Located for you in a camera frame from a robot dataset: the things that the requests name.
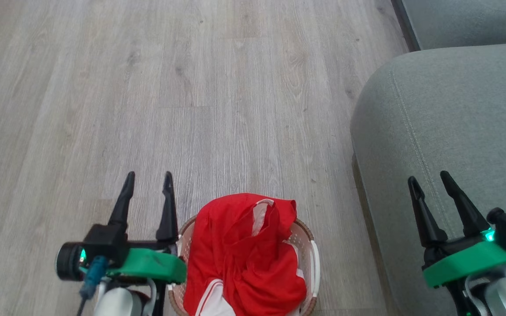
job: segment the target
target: cable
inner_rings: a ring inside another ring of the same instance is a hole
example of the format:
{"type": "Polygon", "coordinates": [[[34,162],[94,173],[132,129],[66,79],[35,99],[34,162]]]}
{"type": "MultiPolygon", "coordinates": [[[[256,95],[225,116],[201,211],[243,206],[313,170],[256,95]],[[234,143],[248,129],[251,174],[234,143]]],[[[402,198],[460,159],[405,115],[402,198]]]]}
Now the cable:
{"type": "Polygon", "coordinates": [[[157,286],[153,280],[147,278],[147,282],[149,288],[151,289],[151,293],[149,296],[149,301],[144,305],[142,316],[150,316],[153,313],[153,308],[155,308],[155,303],[157,300],[157,286]]]}
{"type": "Polygon", "coordinates": [[[466,292],[466,295],[468,296],[468,299],[476,306],[480,316],[489,316],[490,312],[488,308],[484,305],[484,303],[477,297],[472,295],[472,290],[470,288],[470,282],[473,280],[477,280],[481,276],[468,276],[466,278],[466,281],[464,282],[464,289],[466,292]]]}
{"type": "Polygon", "coordinates": [[[78,314],[77,316],[81,316],[81,314],[83,314],[83,308],[85,307],[85,303],[87,302],[87,299],[86,298],[82,298],[81,299],[81,304],[79,304],[79,308],[78,308],[78,314]]]}
{"type": "Polygon", "coordinates": [[[79,295],[81,296],[81,304],[79,305],[78,316],[83,312],[85,303],[87,300],[91,300],[95,295],[95,290],[99,285],[101,279],[105,276],[108,267],[108,259],[104,256],[96,256],[91,262],[83,286],[79,289],[79,295]]]}

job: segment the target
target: seam stitching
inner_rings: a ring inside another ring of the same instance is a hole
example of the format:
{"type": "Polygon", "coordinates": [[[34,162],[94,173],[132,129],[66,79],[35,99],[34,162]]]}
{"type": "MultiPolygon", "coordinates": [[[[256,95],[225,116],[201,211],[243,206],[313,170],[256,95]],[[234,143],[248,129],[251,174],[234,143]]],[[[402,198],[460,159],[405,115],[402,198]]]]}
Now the seam stitching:
{"type": "Polygon", "coordinates": [[[401,111],[401,115],[403,116],[403,122],[405,124],[405,128],[407,129],[407,133],[409,134],[409,138],[411,139],[411,144],[413,145],[413,149],[415,150],[415,154],[417,155],[417,159],[419,160],[419,164],[421,167],[421,170],[427,180],[427,186],[429,190],[433,193],[433,199],[437,202],[437,204],[440,206],[442,210],[442,221],[444,224],[445,229],[448,228],[450,232],[452,233],[452,236],[454,236],[454,231],[452,230],[452,227],[450,225],[447,225],[446,220],[446,210],[444,209],[444,205],[442,204],[440,200],[440,195],[438,194],[438,190],[436,189],[436,186],[432,182],[432,176],[430,173],[430,169],[428,167],[427,162],[425,162],[425,158],[423,155],[423,152],[421,151],[421,147],[419,145],[419,141],[417,140],[417,137],[415,136],[415,131],[413,129],[413,126],[411,124],[411,121],[409,120],[409,115],[407,114],[407,108],[405,106],[405,102],[403,102],[403,98],[401,97],[401,92],[399,90],[398,83],[395,79],[394,70],[390,69],[390,86],[392,90],[394,90],[396,96],[399,100],[399,108],[401,111]]]}

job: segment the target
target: basket handle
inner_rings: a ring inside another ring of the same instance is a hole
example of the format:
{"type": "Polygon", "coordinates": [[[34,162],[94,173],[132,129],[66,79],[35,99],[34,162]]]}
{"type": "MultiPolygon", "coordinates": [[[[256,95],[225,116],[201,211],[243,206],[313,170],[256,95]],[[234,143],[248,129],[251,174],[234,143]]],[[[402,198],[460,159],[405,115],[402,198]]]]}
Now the basket handle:
{"type": "Polygon", "coordinates": [[[313,269],[311,274],[311,292],[314,298],[317,297],[319,292],[319,282],[321,279],[321,262],[319,261],[319,249],[314,240],[311,242],[311,255],[313,256],[313,269]]]}

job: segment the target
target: brown basket rim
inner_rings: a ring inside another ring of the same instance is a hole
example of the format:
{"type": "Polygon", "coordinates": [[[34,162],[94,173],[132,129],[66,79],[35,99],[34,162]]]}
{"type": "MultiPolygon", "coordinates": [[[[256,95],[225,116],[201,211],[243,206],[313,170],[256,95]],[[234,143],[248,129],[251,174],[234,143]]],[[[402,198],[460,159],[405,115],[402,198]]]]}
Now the brown basket rim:
{"type": "MultiPolygon", "coordinates": [[[[181,231],[179,232],[179,234],[180,235],[184,234],[185,231],[187,230],[187,228],[189,228],[189,226],[191,224],[193,224],[195,221],[196,221],[196,215],[189,218],[189,220],[187,220],[187,222],[185,222],[185,224],[183,224],[183,226],[181,227],[181,231]]],[[[311,233],[311,230],[306,226],[306,224],[304,224],[298,218],[296,218],[294,220],[294,223],[302,228],[302,230],[306,233],[306,235],[310,241],[314,240],[314,235],[311,233]]],[[[173,290],[169,290],[167,292],[167,295],[169,296],[169,302],[171,303],[171,307],[173,307],[173,309],[175,310],[175,312],[178,316],[189,316],[188,313],[183,311],[177,305],[177,302],[175,301],[175,293],[173,292],[173,290]]],[[[318,300],[317,296],[314,296],[311,298],[310,303],[308,304],[306,310],[302,312],[302,316],[308,316],[313,312],[313,310],[315,309],[315,304],[317,303],[317,300],[318,300]]]]}

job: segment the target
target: green led light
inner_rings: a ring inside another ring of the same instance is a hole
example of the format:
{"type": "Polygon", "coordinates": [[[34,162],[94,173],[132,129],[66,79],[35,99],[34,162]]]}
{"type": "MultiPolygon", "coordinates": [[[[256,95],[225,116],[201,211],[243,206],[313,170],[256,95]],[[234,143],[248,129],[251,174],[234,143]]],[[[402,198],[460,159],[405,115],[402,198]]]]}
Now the green led light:
{"type": "Polygon", "coordinates": [[[484,239],[486,241],[494,241],[495,240],[495,231],[492,228],[490,228],[488,230],[484,230],[483,232],[481,232],[481,234],[483,234],[484,239]]]}
{"type": "Polygon", "coordinates": [[[87,254],[85,253],[85,249],[82,248],[81,254],[79,255],[79,262],[83,263],[87,260],[87,254]]]}

